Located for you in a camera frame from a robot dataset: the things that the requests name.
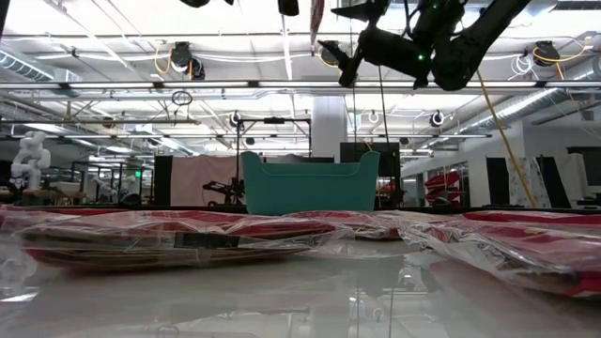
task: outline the ceiling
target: ceiling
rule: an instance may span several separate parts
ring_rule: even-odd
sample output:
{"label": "ceiling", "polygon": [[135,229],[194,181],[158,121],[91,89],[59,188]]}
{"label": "ceiling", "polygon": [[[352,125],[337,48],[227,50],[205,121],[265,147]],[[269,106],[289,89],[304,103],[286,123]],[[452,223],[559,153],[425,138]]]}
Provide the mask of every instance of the ceiling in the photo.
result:
{"label": "ceiling", "polygon": [[[189,8],[178,0],[65,0],[62,5],[67,15],[54,10],[50,0],[12,1],[8,13],[2,49],[16,51],[23,58],[35,62],[44,69],[68,69],[86,82],[116,81],[181,81],[183,75],[170,69],[161,74],[155,66],[155,54],[160,69],[167,68],[168,50],[176,41],[191,43],[193,53],[202,61],[207,80],[319,80],[336,81],[338,69],[326,66],[319,57],[311,56],[310,43],[310,4],[311,0],[300,0],[300,15],[285,19],[278,13],[275,0],[237,0],[233,7],[225,1],[213,0],[199,9]],[[473,1],[472,7],[463,19],[469,25],[476,19],[478,4],[486,1]],[[516,75],[515,54],[525,48],[532,48],[535,41],[550,39],[562,57],[582,51],[585,36],[587,51],[582,57],[563,63],[566,76],[570,68],[587,59],[601,48],[601,39],[596,36],[598,16],[590,11],[550,10],[556,1],[532,1],[532,6],[517,17],[489,49],[487,60],[481,66],[483,77],[490,80],[530,80],[534,76],[541,79],[557,76],[555,68],[534,66],[524,75]],[[331,14],[336,1],[326,1],[326,10],[319,29],[318,39],[338,39],[356,44],[357,33],[365,28],[361,22],[350,22]],[[286,28],[287,37],[283,35]],[[387,15],[378,24],[380,28],[394,32],[405,27],[402,7],[391,6]],[[291,65],[286,69],[285,55],[290,53]],[[115,58],[125,60],[124,66]],[[9,71],[1,71],[0,78],[7,82],[27,81]],[[411,80],[391,69],[382,69],[386,81]],[[359,69],[359,80],[378,80],[378,68],[366,62]],[[228,119],[238,112],[244,117],[310,117],[314,93],[264,93],[262,96],[249,96],[248,91],[194,90],[194,93],[207,93],[203,100],[195,100],[188,108],[181,109],[180,116],[189,116],[201,124],[157,125],[155,132],[170,134],[227,133]],[[83,100],[57,97],[48,91],[36,93],[11,93],[28,96],[36,104],[58,113],[67,113],[67,101],[71,110],[82,110],[79,118],[98,119],[106,116],[115,118],[166,118],[175,112],[172,106],[167,116],[160,100]],[[503,95],[491,97],[494,102],[506,99]],[[382,106],[389,119],[390,131],[419,133],[433,132],[428,118],[437,110],[456,117],[454,123],[467,121],[485,109],[485,102],[479,95],[470,92],[421,94],[389,93],[383,97],[377,93],[356,95],[346,94],[345,102],[350,115],[356,114],[359,131],[383,132],[379,120],[370,121],[370,115],[381,115]],[[125,133],[123,130],[108,131],[103,127],[90,129],[100,133]],[[254,147],[301,148],[307,141],[295,126],[259,126],[254,132],[293,133],[298,138],[277,142],[260,141]],[[194,152],[227,153],[227,144],[216,140],[178,140]]]}

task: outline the teal plastic bin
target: teal plastic bin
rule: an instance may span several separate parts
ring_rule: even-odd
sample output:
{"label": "teal plastic bin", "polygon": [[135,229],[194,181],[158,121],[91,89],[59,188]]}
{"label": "teal plastic bin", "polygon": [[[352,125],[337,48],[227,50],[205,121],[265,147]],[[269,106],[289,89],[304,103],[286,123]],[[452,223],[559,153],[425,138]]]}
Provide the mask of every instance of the teal plastic bin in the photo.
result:
{"label": "teal plastic bin", "polygon": [[241,157],[251,214],[374,209],[377,152],[363,154],[358,163],[263,163],[253,152]]}

